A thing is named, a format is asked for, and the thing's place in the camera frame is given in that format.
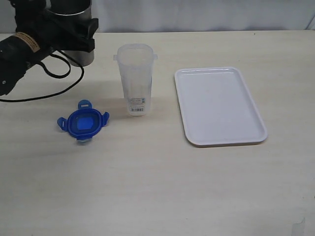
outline metal cylinder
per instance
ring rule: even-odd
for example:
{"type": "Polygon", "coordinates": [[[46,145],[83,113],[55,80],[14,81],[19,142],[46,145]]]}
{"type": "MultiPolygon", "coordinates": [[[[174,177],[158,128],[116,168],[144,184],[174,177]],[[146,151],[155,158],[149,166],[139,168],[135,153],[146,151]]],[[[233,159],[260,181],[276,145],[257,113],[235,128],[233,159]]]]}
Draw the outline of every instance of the metal cylinder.
{"type": "MultiPolygon", "coordinates": [[[[92,19],[92,0],[51,0],[50,11],[67,21],[89,21],[92,19]]],[[[82,66],[87,66],[94,60],[94,50],[90,53],[83,51],[65,51],[65,53],[82,66]]],[[[69,62],[73,66],[78,66],[71,60],[69,62]]]]}

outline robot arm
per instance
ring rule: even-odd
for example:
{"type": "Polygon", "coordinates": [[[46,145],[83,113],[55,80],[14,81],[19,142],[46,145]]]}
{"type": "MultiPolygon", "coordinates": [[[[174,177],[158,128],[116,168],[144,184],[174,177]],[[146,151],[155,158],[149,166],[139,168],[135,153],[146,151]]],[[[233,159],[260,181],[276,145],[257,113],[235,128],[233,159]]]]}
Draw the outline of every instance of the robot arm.
{"type": "Polygon", "coordinates": [[[94,50],[98,19],[80,21],[55,14],[45,8],[46,0],[10,2],[15,8],[17,28],[14,35],[0,42],[0,95],[9,94],[28,69],[55,50],[94,50]]]}

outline plastic cup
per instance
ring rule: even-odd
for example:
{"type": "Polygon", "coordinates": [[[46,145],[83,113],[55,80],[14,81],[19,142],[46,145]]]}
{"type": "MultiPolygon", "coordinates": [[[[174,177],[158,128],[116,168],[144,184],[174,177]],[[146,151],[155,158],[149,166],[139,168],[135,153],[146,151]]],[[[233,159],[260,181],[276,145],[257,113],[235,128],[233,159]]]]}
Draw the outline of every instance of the plastic cup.
{"type": "Polygon", "coordinates": [[[132,116],[144,116],[151,109],[152,69],[157,56],[146,44],[120,47],[114,60],[118,62],[127,109],[132,116]]]}

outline blue lid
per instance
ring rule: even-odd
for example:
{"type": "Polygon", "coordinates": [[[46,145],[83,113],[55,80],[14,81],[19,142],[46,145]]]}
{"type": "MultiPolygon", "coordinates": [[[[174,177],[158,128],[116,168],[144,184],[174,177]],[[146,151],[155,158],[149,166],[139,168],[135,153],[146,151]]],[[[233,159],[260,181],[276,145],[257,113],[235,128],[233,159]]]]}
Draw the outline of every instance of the blue lid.
{"type": "Polygon", "coordinates": [[[68,120],[61,117],[57,124],[77,140],[86,141],[106,126],[108,119],[108,112],[102,115],[98,110],[92,108],[91,102],[82,100],[78,104],[78,110],[72,113],[68,120]]]}

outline orange label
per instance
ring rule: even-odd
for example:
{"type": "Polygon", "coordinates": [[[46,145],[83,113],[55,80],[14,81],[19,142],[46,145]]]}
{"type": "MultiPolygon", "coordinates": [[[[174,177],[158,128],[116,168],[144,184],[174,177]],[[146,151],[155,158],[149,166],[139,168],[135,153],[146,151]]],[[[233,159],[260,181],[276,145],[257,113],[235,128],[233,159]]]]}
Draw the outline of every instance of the orange label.
{"type": "Polygon", "coordinates": [[[40,50],[38,43],[28,34],[23,33],[23,32],[17,32],[13,36],[23,40],[31,48],[33,53],[36,53],[37,51],[40,50]]]}

